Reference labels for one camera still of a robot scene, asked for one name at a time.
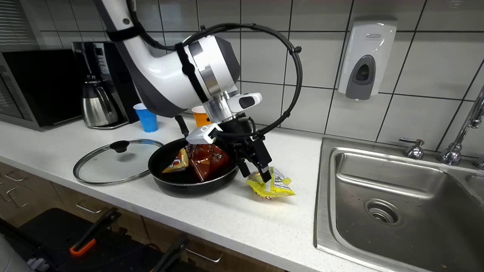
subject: frying pan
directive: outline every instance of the frying pan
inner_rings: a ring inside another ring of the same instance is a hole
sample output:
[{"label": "frying pan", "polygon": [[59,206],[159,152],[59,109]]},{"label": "frying pan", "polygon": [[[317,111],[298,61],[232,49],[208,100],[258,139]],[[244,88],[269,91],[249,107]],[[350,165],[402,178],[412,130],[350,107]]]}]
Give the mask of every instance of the frying pan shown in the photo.
[{"label": "frying pan", "polygon": [[[186,137],[188,128],[183,117],[175,117],[181,132]],[[185,138],[174,140],[160,147],[151,155],[148,161],[148,169],[154,177],[156,184],[164,191],[176,196],[196,196],[214,192],[228,185],[239,172],[237,165],[230,160],[225,166],[211,173],[207,180],[200,181],[193,167],[184,171],[163,173],[180,152],[180,149],[188,145]]]}]

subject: blue cup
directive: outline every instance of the blue cup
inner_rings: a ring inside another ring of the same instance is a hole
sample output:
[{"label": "blue cup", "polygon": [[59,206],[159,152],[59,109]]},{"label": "blue cup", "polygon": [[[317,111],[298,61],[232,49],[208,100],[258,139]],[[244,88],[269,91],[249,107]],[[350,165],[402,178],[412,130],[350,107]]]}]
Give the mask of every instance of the blue cup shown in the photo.
[{"label": "blue cup", "polygon": [[133,108],[135,109],[145,132],[154,132],[158,130],[156,115],[150,112],[143,103],[136,104]]}]

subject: orange cup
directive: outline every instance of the orange cup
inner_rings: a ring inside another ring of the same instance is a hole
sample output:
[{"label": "orange cup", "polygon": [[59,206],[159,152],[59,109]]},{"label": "orange cup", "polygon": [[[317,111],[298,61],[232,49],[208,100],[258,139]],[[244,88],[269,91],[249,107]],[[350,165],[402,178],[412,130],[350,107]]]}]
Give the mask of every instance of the orange cup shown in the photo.
[{"label": "orange cup", "polygon": [[212,122],[210,122],[209,116],[207,115],[207,112],[203,108],[203,106],[196,106],[192,108],[193,111],[193,116],[195,117],[195,123],[197,124],[197,127],[209,125]]}]

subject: lid knob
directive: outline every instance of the lid knob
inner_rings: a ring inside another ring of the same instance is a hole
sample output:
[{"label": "lid knob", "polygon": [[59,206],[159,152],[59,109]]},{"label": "lid knob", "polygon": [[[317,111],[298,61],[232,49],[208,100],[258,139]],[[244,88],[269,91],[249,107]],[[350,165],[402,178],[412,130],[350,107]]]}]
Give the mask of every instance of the lid knob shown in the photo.
[{"label": "lid knob", "polygon": [[123,153],[128,150],[129,141],[117,141],[109,145],[109,148],[114,149],[117,153]]}]

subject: cabinet handle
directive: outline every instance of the cabinet handle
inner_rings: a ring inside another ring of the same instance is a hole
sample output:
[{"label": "cabinet handle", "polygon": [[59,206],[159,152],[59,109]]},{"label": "cabinet handle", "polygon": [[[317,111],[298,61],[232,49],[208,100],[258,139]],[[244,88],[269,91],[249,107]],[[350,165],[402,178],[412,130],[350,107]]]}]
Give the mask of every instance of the cabinet handle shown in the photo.
[{"label": "cabinet handle", "polygon": [[2,194],[0,194],[1,198],[3,198],[3,201],[5,202],[10,202],[12,201],[12,199],[6,199]]},{"label": "cabinet handle", "polygon": [[189,250],[189,249],[185,249],[185,250],[186,250],[187,252],[189,252],[189,253],[191,253],[191,254],[195,255],[195,256],[198,256],[198,257],[200,257],[200,258],[202,258],[202,259],[204,259],[204,260],[210,261],[210,262],[212,262],[212,263],[218,263],[218,262],[220,261],[220,259],[222,258],[222,256],[224,255],[224,253],[222,252],[222,253],[220,254],[220,256],[218,257],[218,259],[217,259],[217,260],[212,260],[212,259],[210,259],[209,257],[205,257],[205,256],[203,256],[203,255],[201,255],[201,254],[198,254],[197,252],[193,252],[193,251],[191,251],[191,250]]},{"label": "cabinet handle", "polygon": [[3,175],[3,177],[8,179],[8,180],[15,181],[15,182],[21,182],[21,181],[24,181],[26,179],[26,178],[23,178],[23,179],[12,178],[11,176],[9,176],[9,174],[12,174],[12,173],[13,173],[13,171],[8,173],[8,174]]},{"label": "cabinet handle", "polygon": [[10,194],[10,193],[11,193],[13,190],[15,190],[15,189],[17,189],[17,188],[13,188],[13,189],[8,190],[8,191],[7,191],[7,195],[10,197],[10,199],[11,199],[11,200],[13,200],[13,201],[14,201],[15,206],[17,206],[17,208],[23,208],[23,207],[27,206],[28,202],[27,202],[27,203],[25,203],[24,205],[20,206],[20,205],[19,205],[19,204],[18,204],[18,203],[15,201],[15,197],[13,197],[13,196]]},{"label": "cabinet handle", "polygon": [[76,207],[78,207],[79,209],[84,210],[86,212],[94,213],[94,214],[100,213],[100,212],[102,212],[106,208],[106,207],[104,207],[104,208],[100,209],[99,211],[93,211],[91,209],[88,209],[88,208],[82,206],[81,204],[84,203],[84,202],[86,202],[85,199],[81,200],[79,203],[76,204]]}]

